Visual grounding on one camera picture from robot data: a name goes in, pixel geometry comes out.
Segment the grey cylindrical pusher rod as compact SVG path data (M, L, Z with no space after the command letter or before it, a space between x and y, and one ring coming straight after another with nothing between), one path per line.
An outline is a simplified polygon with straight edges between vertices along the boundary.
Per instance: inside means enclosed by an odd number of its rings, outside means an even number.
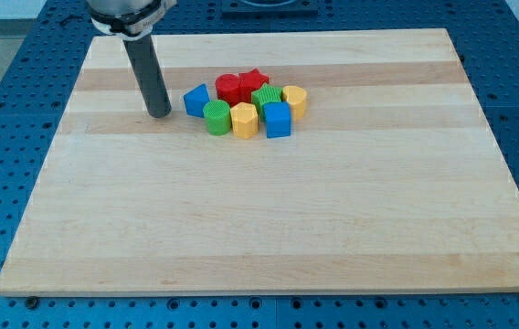
M148 114L154 118L163 118L170 113L172 105L152 37L146 35L137 40L124 41L123 45Z

